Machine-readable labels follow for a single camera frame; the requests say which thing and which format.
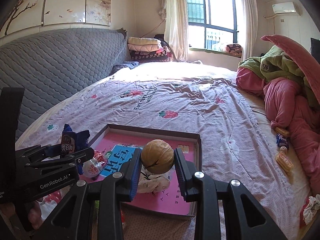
strawberry print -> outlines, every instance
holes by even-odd
[[[171,111],[171,110],[161,111],[159,113],[159,116],[161,116],[162,118],[175,118],[178,115],[179,115],[178,112]]]
[[[44,201],[48,204],[50,204],[52,200],[55,201],[57,204],[60,202],[60,200],[62,200],[60,190],[53,192],[44,198]]]
[[[216,98],[214,99],[214,102],[215,102],[216,104],[225,103],[220,97],[216,97]]]
[[[143,92],[140,90],[133,90],[133,91],[127,91],[124,92],[123,95],[120,96],[120,98],[125,98],[125,97],[134,97],[134,96],[139,96],[139,95],[143,95]]]

gray quilted headboard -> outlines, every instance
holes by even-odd
[[[1,46],[0,90],[26,89],[16,139],[51,107],[107,77],[113,65],[129,58],[124,30],[53,30]]]

window sill cushion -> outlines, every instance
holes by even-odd
[[[216,51],[216,50],[211,50],[211,49],[197,49],[197,48],[189,47],[189,50],[191,50],[191,51],[204,51],[206,53],[223,54],[223,55],[227,55],[227,56],[241,58],[240,56],[235,56],[235,55],[232,55],[232,54],[229,54],[226,52],[221,52],[221,51]]]

blue book cover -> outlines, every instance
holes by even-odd
[[[131,160],[135,149],[135,147],[115,145],[111,150],[112,154],[108,158],[108,165],[100,174],[108,176],[114,172],[120,171],[122,164]]]

dark pillow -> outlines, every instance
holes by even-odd
[[[311,38],[311,55],[320,64],[320,41],[314,38]]]
[[[130,69],[134,69],[138,65],[139,65],[139,62],[137,62],[137,61],[125,61],[122,64],[114,65],[112,67],[112,70],[111,70],[109,76],[113,75],[114,73],[116,73],[118,70],[120,70],[122,68],[128,67]]]

